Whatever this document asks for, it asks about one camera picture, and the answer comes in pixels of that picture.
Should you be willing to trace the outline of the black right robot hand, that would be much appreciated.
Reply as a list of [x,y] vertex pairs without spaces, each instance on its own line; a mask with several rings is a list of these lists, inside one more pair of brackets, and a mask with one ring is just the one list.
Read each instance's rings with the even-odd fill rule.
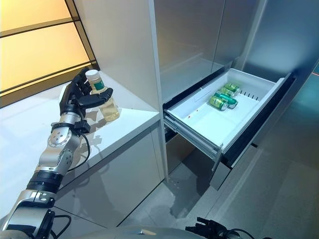
[[222,224],[201,217],[197,217],[195,226],[186,226],[185,230],[207,239],[223,239],[227,231]]

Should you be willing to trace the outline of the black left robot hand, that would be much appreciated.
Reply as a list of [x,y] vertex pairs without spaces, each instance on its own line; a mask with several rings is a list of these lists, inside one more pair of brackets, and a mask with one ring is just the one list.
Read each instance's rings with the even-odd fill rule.
[[85,73],[89,70],[84,67],[68,84],[59,103],[60,115],[67,112],[78,114],[82,119],[86,110],[106,103],[113,94],[113,89],[108,88],[102,93],[90,94],[92,87],[86,79]]

